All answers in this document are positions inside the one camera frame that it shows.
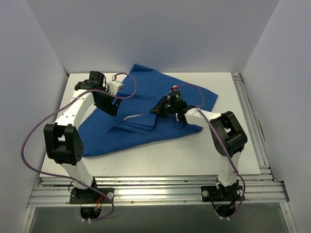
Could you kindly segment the stainless steel tray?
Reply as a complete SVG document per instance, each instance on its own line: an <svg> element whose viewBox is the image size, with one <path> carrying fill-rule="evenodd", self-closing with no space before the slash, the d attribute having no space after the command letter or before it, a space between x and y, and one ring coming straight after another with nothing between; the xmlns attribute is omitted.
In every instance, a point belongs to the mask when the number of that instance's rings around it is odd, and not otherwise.
<svg viewBox="0 0 311 233"><path fill-rule="evenodd" d="M139 116L141 116L141 115L143 115L143 114L137 114L137 115L126 116L123 120L126 121L126 120L128 120L128 119L130 119L130 118L139 117Z"/></svg>

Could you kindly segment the blue surgical drape cloth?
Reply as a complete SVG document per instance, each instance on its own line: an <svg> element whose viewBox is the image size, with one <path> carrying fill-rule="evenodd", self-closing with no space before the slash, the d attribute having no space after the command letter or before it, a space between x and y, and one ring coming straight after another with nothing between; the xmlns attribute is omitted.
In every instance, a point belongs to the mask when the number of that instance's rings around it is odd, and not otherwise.
<svg viewBox="0 0 311 233"><path fill-rule="evenodd" d="M134 65L124 80L118 96L134 96L120 103L117 116L110 116L96 108L80 125L78 132L84 145L84 157L94 157L126 150L143 144L176 139L202 130L199 126L177 123L175 117L160 118L149 111L167 95L170 88L180 85L182 98L188 105L202 105L212 111L218 95L200 87L184 85L184 81L157 70ZM127 116L143 114L123 119Z"/></svg>

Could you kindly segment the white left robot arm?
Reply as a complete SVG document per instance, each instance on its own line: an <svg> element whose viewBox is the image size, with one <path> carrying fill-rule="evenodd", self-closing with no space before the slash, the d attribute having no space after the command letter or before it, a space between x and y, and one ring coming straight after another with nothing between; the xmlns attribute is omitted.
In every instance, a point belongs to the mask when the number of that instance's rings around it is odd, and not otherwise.
<svg viewBox="0 0 311 233"><path fill-rule="evenodd" d="M121 99L115 98L115 95L124 86L116 78L107 84L104 81L104 74L91 71L87 80L78 82L74 87L71 105L53 124L46 124L43 130L48 158L74 178L74 194L86 203L94 203L98 191L95 178L88 172L82 160L84 146L78 127L92 104L115 117L121 103Z"/></svg>

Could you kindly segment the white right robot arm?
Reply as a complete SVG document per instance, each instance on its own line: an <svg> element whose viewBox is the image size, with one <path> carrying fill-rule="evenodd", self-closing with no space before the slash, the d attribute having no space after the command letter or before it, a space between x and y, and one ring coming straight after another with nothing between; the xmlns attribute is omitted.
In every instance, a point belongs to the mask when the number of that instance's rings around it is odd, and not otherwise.
<svg viewBox="0 0 311 233"><path fill-rule="evenodd" d="M216 196L227 200L233 195L232 185L238 179L238 164L248 141L245 131L233 112L213 113L188 105L179 90L171 90L150 110L161 118L175 116L185 125L209 128L214 147L222 156L217 177Z"/></svg>

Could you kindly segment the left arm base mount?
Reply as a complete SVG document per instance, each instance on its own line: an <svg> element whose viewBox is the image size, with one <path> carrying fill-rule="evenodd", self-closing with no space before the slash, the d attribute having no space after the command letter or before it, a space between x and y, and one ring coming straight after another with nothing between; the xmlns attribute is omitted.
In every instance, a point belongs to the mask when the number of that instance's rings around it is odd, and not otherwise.
<svg viewBox="0 0 311 233"><path fill-rule="evenodd" d="M74 187L71 190L69 199L70 204L91 204L91 207L81 207L80 216L82 219L92 221L99 220L100 215L103 212L101 204L110 204L108 199L113 201L115 189L112 187L98 188L101 193L104 193L107 197L95 192L89 188L78 189Z"/></svg>

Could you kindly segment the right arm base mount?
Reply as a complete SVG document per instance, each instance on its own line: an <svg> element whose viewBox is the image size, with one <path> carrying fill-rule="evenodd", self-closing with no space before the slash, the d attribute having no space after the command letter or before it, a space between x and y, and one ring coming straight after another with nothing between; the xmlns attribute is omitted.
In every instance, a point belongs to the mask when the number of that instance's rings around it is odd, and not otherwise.
<svg viewBox="0 0 311 233"><path fill-rule="evenodd" d="M230 220L245 200L245 193L240 185L229 187L201 186L202 202L210 202L220 220Z"/></svg>

